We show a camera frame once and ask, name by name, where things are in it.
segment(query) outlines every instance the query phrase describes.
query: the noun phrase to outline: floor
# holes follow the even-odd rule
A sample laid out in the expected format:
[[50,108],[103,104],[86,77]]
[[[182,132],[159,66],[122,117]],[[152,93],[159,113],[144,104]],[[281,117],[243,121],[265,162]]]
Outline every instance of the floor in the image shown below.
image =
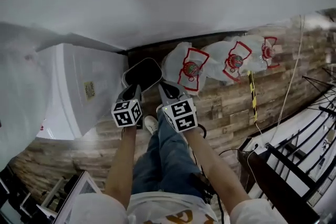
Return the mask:
[[[282,25],[269,25],[250,30],[249,34],[276,36],[278,46],[275,60],[280,67],[255,74],[257,93],[258,125],[264,129],[277,122],[284,101],[293,68],[296,62],[300,39],[298,18]],[[326,80],[321,69],[325,63],[325,50],[331,47],[328,32],[306,31],[303,37],[301,58],[288,95],[283,118],[309,103],[319,92],[302,75]],[[223,40],[227,34],[213,34],[205,37],[187,38],[193,46],[202,48]],[[130,66],[139,60],[152,57],[161,62],[163,57],[180,41],[162,42],[156,46],[145,46],[129,52]],[[160,103],[157,88],[153,87],[143,97],[145,113],[154,114]],[[207,129],[207,140],[216,152],[239,147],[246,137],[257,133],[254,125],[251,94],[247,77],[241,83],[224,86],[220,81],[207,79],[206,86],[194,98],[200,124]],[[111,160],[120,143],[120,129],[116,128],[111,116],[107,115],[96,126],[98,135],[86,135],[74,141],[54,141],[36,138],[10,165],[18,177],[27,185],[32,196],[42,201],[44,191],[52,189],[62,176],[69,179],[77,170],[85,169],[95,182],[104,189],[104,182]],[[146,150],[150,134],[141,130],[137,136],[135,159]],[[239,174],[240,166],[234,153],[223,154],[232,168]],[[218,204],[213,208],[220,216]]]

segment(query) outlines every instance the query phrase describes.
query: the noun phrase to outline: black cable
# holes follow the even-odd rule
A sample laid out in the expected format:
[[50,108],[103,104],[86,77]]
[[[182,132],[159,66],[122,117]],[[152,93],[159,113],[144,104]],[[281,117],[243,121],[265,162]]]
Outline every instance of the black cable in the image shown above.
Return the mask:
[[[205,139],[205,138],[206,138],[206,129],[205,129],[205,127],[204,127],[203,125],[201,125],[201,124],[198,124],[198,127],[200,127],[200,128],[203,130],[203,132],[204,132],[204,134],[203,134],[203,138]],[[237,149],[237,148],[230,148],[229,150],[224,150],[224,151],[222,151],[222,152],[219,154],[219,156],[222,155],[224,152],[227,152],[227,151],[240,151],[240,152],[244,152],[244,153],[251,153],[251,152],[253,152],[253,151],[241,151],[241,150],[239,150],[239,149]],[[197,165],[197,160],[196,160],[196,156],[195,156],[195,154],[194,154],[194,151],[193,151],[193,156],[194,156],[194,159],[195,159],[195,164]],[[204,171],[203,171],[203,167],[202,167],[202,166],[201,166],[201,171],[202,171],[202,175],[205,176]],[[223,208],[222,208],[221,199],[219,198],[218,193],[216,193],[216,195],[217,195],[217,200],[218,200],[218,206],[219,206],[219,209],[220,209],[220,211],[221,211],[220,214],[222,215],[222,224],[224,224],[224,210],[223,210]]]

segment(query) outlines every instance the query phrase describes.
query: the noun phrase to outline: white t-shirt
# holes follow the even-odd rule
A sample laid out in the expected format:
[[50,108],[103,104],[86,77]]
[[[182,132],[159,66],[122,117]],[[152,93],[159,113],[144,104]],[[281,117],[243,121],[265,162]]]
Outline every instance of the white t-shirt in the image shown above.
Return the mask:
[[[265,199],[243,201],[231,212],[232,224],[276,224]],[[70,224],[155,224],[218,223],[210,205],[199,197],[164,192],[131,196],[127,211],[121,203],[105,194],[81,194],[72,208]]]

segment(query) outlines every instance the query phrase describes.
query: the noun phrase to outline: jeans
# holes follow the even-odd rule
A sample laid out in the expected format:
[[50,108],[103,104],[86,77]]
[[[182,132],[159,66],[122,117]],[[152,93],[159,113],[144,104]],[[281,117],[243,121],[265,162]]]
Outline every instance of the jeans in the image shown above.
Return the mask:
[[190,179],[190,174],[200,173],[200,169],[190,157],[188,145],[169,125],[163,112],[158,117],[158,131],[135,164],[132,194],[162,190],[203,198]]

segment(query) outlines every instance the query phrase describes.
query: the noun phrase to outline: plastic bag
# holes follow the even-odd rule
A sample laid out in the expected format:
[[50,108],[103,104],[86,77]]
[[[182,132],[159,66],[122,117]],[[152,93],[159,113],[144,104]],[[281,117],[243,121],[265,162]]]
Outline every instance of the plastic bag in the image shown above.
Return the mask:
[[272,59],[275,55],[273,46],[277,42],[276,37],[262,37],[257,35],[235,36],[225,38],[225,41],[240,41],[252,50],[250,57],[244,61],[244,64],[241,67],[242,70],[259,72],[279,66],[278,63],[272,63]]
[[[29,43],[24,38],[15,42]],[[50,83],[36,53],[27,54],[15,46],[0,49],[0,81],[1,171],[39,132]]]
[[197,95],[205,84],[203,67],[208,59],[209,54],[192,48],[191,43],[182,42],[164,59],[162,76],[182,85],[189,94]]
[[252,54],[252,50],[240,41],[220,41],[202,50],[210,55],[205,74],[227,83],[240,80],[240,68]]

